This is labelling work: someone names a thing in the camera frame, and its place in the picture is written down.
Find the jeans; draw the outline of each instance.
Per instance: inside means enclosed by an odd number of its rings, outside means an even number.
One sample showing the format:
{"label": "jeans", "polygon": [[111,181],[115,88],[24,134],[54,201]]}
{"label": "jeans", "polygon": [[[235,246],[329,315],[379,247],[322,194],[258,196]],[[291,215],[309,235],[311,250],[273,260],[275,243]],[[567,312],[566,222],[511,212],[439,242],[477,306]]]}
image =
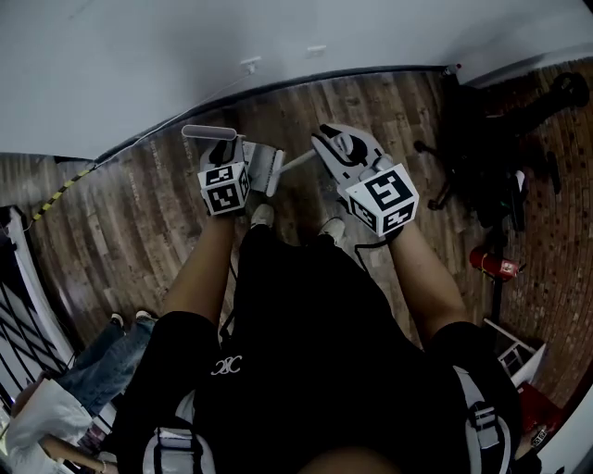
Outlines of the jeans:
{"label": "jeans", "polygon": [[109,322],[56,382],[96,417],[130,383],[154,325],[151,319],[140,319],[126,335],[119,324]]}

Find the black t-shirt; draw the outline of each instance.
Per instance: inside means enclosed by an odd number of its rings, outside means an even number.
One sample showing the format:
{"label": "black t-shirt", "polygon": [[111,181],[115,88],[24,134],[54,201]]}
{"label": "black t-shirt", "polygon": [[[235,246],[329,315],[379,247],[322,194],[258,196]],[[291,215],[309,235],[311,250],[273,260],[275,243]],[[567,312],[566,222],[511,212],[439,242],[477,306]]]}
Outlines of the black t-shirt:
{"label": "black t-shirt", "polygon": [[[346,446],[371,448],[403,472],[469,472],[454,365],[505,418],[514,452],[518,397],[481,330],[448,325],[424,352],[403,335],[374,282],[349,258],[332,258],[331,270],[316,268],[306,279],[297,272],[274,282],[240,268],[249,280],[237,287],[233,337],[222,348],[199,315],[161,319],[116,419],[118,443],[125,440],[120,472],[141,472],[155,427],[167,426],[193,389],[195,432],[222,474],[293,473]],[[273,275],[270,265],[259,269]],[[341,270],[345,278],[332,281]]]}

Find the wooden floor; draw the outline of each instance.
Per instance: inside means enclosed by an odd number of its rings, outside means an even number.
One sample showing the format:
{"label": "wooden floor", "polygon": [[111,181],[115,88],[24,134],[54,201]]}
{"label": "wooden floor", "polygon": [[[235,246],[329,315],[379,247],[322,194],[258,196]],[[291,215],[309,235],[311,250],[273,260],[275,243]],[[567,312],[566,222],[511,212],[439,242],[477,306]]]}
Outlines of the wooden floor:
{"label": "wooden floor", "polygon": [[[318,81],[246,100],[184,123],[237,128],[249,140],[268,143],[292,159],[310,149],[321,123],[345,123],[369,131],[403,163],[422,197],[417,221],[447,263],[477,321],[490,308],[490,283],[469,268],[467,255],[483,232],[458,203],[432,212],[426,202],[444,174],[413,142],[435,142],[442,103],[436,73],[382,73]],[[31,228],[34,250],[50,292],[64,306],[84,343],[101,330],[111,312],[130,322],[135,311],[158,313],[163,295],[194,247],[206,218],[199,194],[197,160],[204,145],[185,140],[184,123],[167,128],[74,185]],[[18,205],[27,216],[83,163],[56,165],[45,156],[0,157],[1,205]],[[374,240],[345,214],[319,161],[283,176],[271,200],[277,231],[288,243],[306,243],[328,218],[347,223],[346,250]],[[251,194],[247,214],[260,198]],[[247,218],[236,226],[236,250]],[[389,299],[404,331],[417,341],[387,250],[363,251],[373,277]],[[224,313],[233,304],[233,279]]]}

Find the white logo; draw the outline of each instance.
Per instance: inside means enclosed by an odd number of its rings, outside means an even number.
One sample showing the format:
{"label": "white logo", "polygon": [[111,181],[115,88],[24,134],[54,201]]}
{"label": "white logo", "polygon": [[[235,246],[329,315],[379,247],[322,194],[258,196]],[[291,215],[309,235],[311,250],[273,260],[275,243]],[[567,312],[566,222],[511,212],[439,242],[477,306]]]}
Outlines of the white logo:
{"label": "white logo", "polygon": [[235,367],[233,368],[233,362],[235,360],[241,360],[243,358],[242,355],[236,355],[235,357],[227,357],[223,360],[219,360],[216,363],[216,368],[217,370],[214,370],[213,372],[210,372],[210,375],[224,375],[224,374],[228,374],[228,373],[232,373],[232,374],[236,374],[239,370],[241,370],[240,367]]}

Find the person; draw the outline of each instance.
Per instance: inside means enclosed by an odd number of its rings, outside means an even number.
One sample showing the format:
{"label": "person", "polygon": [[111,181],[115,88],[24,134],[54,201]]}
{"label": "person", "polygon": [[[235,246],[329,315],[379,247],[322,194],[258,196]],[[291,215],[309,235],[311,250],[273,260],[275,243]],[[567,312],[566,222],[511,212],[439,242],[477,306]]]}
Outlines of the person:
{"label": "person", "polygon": [[121,315],[114,313],[71,369],[56,378],[44,372],[19,394],[6,431],[15,474],[69,473],[62,460],[97,472],[118,472],[114,464],[87,455],[76,443],[93,418],[129,384],[155,322],[146,311],[138,311],[126,334]]}
{"label": "person", "polygon": [[208,218],[116,416],[120,472],[470,472],[454,366],[504,417],[514,452],[511,380],[415,223],[389,251],[423,350],[336,245],[342,220],[305,247],[279,242],[272,223],[273,209],[258,207],[220,346],[234,217]]}

